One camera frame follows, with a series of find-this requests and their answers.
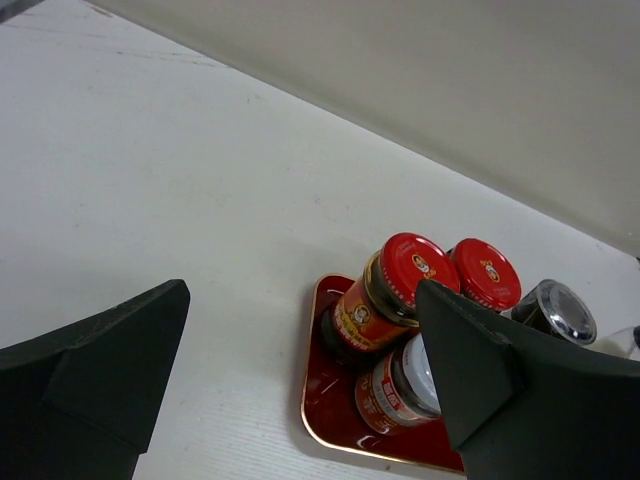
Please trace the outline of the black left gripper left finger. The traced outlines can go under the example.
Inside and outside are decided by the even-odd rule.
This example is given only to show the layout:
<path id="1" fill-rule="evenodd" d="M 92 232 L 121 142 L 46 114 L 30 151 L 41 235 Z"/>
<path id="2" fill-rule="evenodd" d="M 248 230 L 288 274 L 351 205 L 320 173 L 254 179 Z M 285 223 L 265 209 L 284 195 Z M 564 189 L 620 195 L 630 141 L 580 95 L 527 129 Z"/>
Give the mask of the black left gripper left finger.
<path id="1" fill-rule="evenodd" d="M 1 351 L 4 479 L 130 479 L 148 451 L 190 292 L 169 280 Z"/>

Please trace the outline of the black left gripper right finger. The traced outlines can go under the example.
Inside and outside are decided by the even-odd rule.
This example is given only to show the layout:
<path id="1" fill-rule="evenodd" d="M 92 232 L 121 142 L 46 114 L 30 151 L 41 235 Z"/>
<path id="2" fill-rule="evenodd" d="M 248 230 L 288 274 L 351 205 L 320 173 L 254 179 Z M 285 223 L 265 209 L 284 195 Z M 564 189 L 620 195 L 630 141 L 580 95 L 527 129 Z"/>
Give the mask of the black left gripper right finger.
<path id="1" fill-rule="evenodd" d="M 435 281 L 421 281 L 415 301 L 468 478 L 638 477 L 636 361 L 556 339 Z"/>

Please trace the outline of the white salt grinder black cap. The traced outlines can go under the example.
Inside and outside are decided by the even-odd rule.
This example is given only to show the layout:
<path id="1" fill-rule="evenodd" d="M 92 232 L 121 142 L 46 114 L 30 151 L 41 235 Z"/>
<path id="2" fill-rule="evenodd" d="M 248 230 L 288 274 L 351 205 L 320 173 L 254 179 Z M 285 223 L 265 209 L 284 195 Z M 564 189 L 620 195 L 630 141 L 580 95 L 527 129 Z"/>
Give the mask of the white salt grinder black cap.
<path id="1" fill-rule="evenodd" d="M 600 353 L 638 362 L 639 331 L 640 326 L 620 330 L 603 338 L 594 349 Z"/>

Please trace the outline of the pink spice jar grey lid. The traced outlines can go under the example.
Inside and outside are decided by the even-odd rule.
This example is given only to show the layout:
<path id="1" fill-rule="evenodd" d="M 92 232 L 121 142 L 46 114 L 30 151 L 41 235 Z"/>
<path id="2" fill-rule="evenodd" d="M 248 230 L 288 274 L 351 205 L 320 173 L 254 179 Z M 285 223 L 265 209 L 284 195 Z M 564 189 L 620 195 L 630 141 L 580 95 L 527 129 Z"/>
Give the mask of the pink spice jar grey lid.
<path id="1" fill-rule="evenodd" d="M 423 338 L 415 335 L 359 375 L 356 409 L 374 432 L 399 435 L 441 416 Z"/>

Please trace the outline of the red lid chili sauce jar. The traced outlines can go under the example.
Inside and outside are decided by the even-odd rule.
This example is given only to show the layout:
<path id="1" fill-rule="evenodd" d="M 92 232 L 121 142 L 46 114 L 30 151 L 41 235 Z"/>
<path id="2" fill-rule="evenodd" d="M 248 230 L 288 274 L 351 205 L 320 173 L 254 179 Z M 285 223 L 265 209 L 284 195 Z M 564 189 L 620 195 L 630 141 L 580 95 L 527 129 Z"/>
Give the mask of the red lid chili sauce jar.
<path id="1" fill-rule="evenodd" d="M 415 294 L 423 280 L 460 291 L 455 267 L 438 245 L 411 232 L 391 236 L 323 314 L 319 332 L 328 354 L 360 366 L 417 329 Z"/>

